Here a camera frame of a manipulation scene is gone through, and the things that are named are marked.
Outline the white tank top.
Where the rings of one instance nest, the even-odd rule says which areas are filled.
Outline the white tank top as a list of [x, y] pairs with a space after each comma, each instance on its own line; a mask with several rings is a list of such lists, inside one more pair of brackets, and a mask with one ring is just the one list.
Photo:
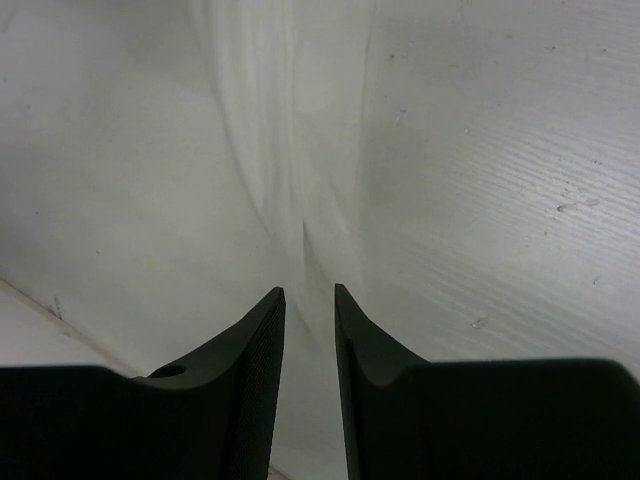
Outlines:
[[347, 475], [370, 1], [5, 1], [1, 278], [149, 374], [286, 293], [273, 465]]

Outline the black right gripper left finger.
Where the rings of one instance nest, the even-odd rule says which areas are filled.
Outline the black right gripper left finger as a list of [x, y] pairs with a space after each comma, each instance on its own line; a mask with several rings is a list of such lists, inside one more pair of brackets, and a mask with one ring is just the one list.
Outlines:
[[98, 366], [1, 372], [5, 479], [264, 479], [285, 295], [146, 377]]

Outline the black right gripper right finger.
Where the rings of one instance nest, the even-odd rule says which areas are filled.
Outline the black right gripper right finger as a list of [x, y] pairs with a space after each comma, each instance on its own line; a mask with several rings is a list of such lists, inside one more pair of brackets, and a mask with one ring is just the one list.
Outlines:
[[639, 385], [605, 359], [427, 361], [334, 290], [352, 479], [635, 479]]

